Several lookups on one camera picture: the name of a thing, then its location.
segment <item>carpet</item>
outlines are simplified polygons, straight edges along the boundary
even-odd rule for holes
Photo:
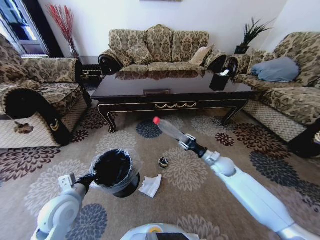
[[[265,127],[240,112],[228,126],[225,110],[157,112],[200,145],[231,158],[244,172],[277,196],[301,226],[320,234],[320,162],[302,159]],[[136,191],[117,198],[90,189],[68,240],[119,240],[148,223],[178,225],[208,240],[273,240],[278,237],[256,222],[197,156],[184,151],[152,123],[155,113],[114,114],[111,134],[97,108],[85,114],[64,147],[0,150],[0,239],[30,239],[42,206],[61,191],[58,177],[86,174],[94,156],[107,149],[135,149],[144,176],[162,174],[154,199]],[[158,160],[166,157],[168,168]]]

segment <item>dark wooden coffee table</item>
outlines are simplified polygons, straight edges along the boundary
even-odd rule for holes
[[[210,71],[118,72],[104,78],[92,95],[97,109],[116,131],[111,113],[231,108],[222,124],[241,111],[255,92]]]

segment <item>sofa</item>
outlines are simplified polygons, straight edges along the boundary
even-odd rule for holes
[[[67,145],[91,105],[74,58],[21,58],[0,35],[0,149]]]
[[[293,32],[273,53],[252,52],[228,60],[234,81],[258,91],[244,110],[286,141],[297,155],[319,155],[314,137],[320,131],[320,32]],[[299,66],[294,81],[266,82],[250,74],[254,64],[280,57],[289,57]]]
[[[113,29],[109,32],[109,46],[120,51],[144,43],[153,57],[149,64],[130,64],[123,67],[116,54],[108,49],[98,60],[103,75],[120,72],[148,71],[201,71],[212,70],[220,72],[226,54],[213,50],[201,66],[190,64],[188,61],[201,47],[208,45],[209,34],[206,31],[174,31],[161,24],[148,30]]]

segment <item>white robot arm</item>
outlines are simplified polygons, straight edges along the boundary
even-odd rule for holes
[[[64,239],[82,208],[82,201],[90,184],[85,181],[76,183],[73,173],[59,177],[58,181],[62,193],[45,204],[40,211],[38,227],[31,240]]]
[[[252,176],[239,169],[230,158],[198,145],[189,134],[184,136],[179,145],[198,154],[259,223],[284,240],[320,240],[319,236],[297,225],[286,206]]]

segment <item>white wall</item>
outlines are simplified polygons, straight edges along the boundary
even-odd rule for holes
[[[210,33],[215,49],[232,54],[243,40],[245,23],[251,17],[263,22],[275,19],[287,0],[39,0],[57,41],[66,56],[69,47],[48,14],[46,5],[67,5],[74,13],[74,36],[82,56],[98,56],[108,49],[110,29],[146,30],[163,24],[173,30],[203,30]],[[250,45],[260,47],[267,33]]]
[[[293,32],[320,32],[320,0],[288,0],[262,49],[272,52],[285,36]]]

